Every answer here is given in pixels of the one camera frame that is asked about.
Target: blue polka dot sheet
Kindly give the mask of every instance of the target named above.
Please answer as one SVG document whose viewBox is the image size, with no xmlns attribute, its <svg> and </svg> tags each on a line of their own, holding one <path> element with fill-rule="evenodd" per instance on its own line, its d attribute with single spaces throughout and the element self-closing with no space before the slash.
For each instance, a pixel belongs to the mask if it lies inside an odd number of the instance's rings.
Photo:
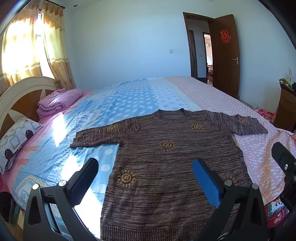
<svg viewBox="0 0 296 241">
<path fill-rule="evenodd" d="M 93 157 L 99 162 L 99 172 L 75 210 L 89 230 L 99 238 L 102 205 L 118 144 L 70 149 L 76 132 L 152 114 L 158 109 L 181 108 L 201 110 L 164 78 L 125 82 L 84 94 L 73 106 L 57 115 L 43 128 L 42 135 L 34 141 L 34 148 L 29 147 L 25 157 L 29 161 L 26 165 L 20 165 L 13 183 L 14 199 L 25 209 L 34 183 L 53 186 L 60 180 L 69 180 L 75 171 L 80 170 L 83 164 Z M 52 210 L 62 234 L 72 239 L 55 205 L 52 205 Z"/>
</svg>

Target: door handle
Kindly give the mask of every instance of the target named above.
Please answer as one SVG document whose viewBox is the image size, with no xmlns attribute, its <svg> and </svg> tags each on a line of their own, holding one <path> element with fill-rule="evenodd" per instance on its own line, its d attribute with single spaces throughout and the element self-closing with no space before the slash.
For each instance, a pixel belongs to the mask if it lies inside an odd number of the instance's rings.
<svg viewBox="0 0 296 241">
<path fill-rule="evenodd" d="M 237 58 L 233 58 L 232 60 L 236 60 L 237 65 L 239 65 L 239 58 L 238 57 Z"/>
</svg>

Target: sweater neckline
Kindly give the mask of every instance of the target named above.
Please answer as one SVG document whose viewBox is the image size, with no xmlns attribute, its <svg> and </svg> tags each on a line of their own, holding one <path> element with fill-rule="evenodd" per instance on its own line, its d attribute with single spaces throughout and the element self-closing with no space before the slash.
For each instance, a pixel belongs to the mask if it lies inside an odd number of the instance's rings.
<svg viewBox="0 0 296 241">
<path fill-rule="evenodd" d="M 165 117 L 168 114 L 180 114 L 180 113 L 184 114 L 182 118 L 173 119 L 173 118 Z M 184 122 L 189 120 L 191 118 L 191 111 L 185 110 L 183 108 L 179 110 L 172 110 L 172 111 L 158 110 L 153 113 L 153 117 L 159 121 L 179 123 L 179 122 Z"/>
</svg>

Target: wooden cabinet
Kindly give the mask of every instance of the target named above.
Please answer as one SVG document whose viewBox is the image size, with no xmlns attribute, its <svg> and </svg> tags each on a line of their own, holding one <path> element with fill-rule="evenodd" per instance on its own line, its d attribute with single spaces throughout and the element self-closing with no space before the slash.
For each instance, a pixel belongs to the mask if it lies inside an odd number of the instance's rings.
<svg viewBox="0 0 296 241">
<path fill-rule="evenodd" d="M 282 86 L 274 126 L 293 132 L 296 124 L 296 93 Z"/>
</svg>

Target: patterned pillow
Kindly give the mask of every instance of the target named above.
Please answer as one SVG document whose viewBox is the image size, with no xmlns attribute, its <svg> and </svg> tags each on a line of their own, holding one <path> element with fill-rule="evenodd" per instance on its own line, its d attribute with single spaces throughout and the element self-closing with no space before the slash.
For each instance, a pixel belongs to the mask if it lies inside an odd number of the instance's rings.
<svg viewBox="0 0 296 241">
<path fill-rule="evenodd" d="M 18 151 L 44 125 L 21 116 L 0 140 L 0 173 L 12 166 Z"/>
</svg>

